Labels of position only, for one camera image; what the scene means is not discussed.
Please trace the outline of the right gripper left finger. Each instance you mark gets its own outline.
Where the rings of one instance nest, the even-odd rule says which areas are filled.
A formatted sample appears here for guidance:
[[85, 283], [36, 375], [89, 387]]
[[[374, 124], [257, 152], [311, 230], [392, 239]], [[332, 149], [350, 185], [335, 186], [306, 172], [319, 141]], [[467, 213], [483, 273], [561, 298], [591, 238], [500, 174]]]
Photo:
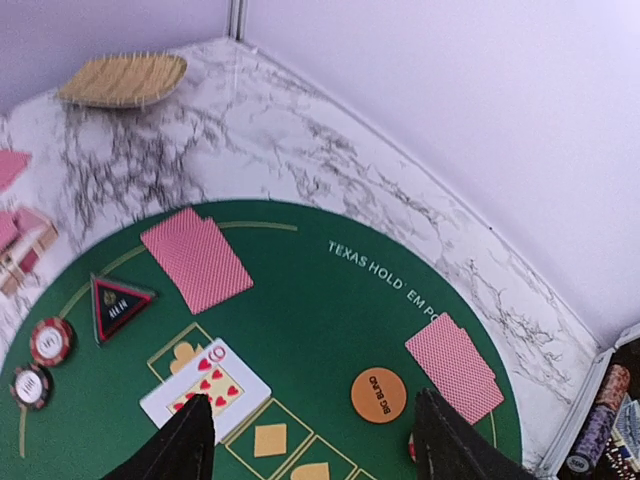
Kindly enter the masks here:
[[195, 394], [131, 458], [104, 479], [210, 480], [214, 443], [208, 397]]

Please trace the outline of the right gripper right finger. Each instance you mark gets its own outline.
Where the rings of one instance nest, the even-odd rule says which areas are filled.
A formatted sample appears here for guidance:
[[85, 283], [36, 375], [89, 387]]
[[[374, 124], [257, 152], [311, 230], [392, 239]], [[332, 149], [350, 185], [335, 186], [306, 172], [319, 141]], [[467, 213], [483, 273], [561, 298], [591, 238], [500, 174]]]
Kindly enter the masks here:
[[517, 480], [534, 476], [492, 447], [441, 395], [415, 398], [413, 438], [419, 479]]

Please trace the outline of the nine of hearts card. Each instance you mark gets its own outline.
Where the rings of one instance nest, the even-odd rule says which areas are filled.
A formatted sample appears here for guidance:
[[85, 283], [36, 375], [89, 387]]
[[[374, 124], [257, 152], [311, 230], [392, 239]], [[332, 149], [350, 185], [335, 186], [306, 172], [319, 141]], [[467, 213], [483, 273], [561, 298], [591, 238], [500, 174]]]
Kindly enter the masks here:
[[157, 426], [164, 426], [189, 399], [202, 394], [212, 410], [215, 442], [221, 443], [270, 399], [271, 388], [217, 338], [140, 400]]

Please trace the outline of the orange big blind button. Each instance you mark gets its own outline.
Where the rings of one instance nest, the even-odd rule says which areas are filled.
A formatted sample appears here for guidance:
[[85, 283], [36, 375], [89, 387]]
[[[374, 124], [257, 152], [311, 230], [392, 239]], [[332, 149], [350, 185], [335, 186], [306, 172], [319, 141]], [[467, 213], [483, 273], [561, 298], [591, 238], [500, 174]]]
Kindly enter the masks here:
[[408, 398], [403, 380], [384, 367], [362, 371], [353, 381], [350, 395], [357, 414], [373, 424], [387, 424], [398, 419]]

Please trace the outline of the black triangular dealer button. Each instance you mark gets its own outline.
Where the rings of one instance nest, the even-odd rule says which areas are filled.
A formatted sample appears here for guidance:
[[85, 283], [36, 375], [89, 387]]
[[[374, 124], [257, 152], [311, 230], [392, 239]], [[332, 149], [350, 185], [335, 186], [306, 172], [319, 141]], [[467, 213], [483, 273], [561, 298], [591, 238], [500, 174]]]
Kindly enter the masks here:
[[90, 290], [94, 338], [99, 346], [111, 340], [157, 298], [152, 290], [104, 275], [90, 276]]

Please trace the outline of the black chip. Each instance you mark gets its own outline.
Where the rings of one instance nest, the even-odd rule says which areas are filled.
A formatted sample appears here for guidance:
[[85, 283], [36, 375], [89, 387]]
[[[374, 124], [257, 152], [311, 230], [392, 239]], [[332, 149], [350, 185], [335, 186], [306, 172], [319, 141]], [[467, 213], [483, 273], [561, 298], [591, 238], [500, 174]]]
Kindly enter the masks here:
[[40, 410], [50, 400], [53, 381], [44, 367], [30, 363], [15, 368], [9, 389], [19, 406]]

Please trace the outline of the red chip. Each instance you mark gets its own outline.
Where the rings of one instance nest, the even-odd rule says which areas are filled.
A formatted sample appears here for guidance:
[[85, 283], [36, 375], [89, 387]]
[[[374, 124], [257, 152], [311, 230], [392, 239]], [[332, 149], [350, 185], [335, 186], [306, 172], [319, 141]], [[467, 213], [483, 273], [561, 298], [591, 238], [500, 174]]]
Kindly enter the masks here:
[[73, 343], [74, 332], [71, 325], [63, 318], [50, 317], [36, 324], [29, 348], [36, 363], [54, 367], [71, 354]]
[[408, 438], [408, 453], [409, 456], [411, 458], [411, 460], [416, 463], [417, 462], [417, 456], [416, 456], [416, 448], [415, 448], [415, 441], [414, 441], [414, 434], [410, 433], [409, 434], [409, 438]]

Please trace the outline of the red playing card deck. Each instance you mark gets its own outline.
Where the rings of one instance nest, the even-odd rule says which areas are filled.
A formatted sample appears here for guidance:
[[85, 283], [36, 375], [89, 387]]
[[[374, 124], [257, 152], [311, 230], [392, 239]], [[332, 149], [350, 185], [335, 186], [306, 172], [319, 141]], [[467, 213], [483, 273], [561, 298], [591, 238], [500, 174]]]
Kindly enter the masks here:
[[18, 207], [13, 211], [1, 211], [1, 252], [27, 232], [50, 224], [50, 220], [42, 212], [29, 207]]

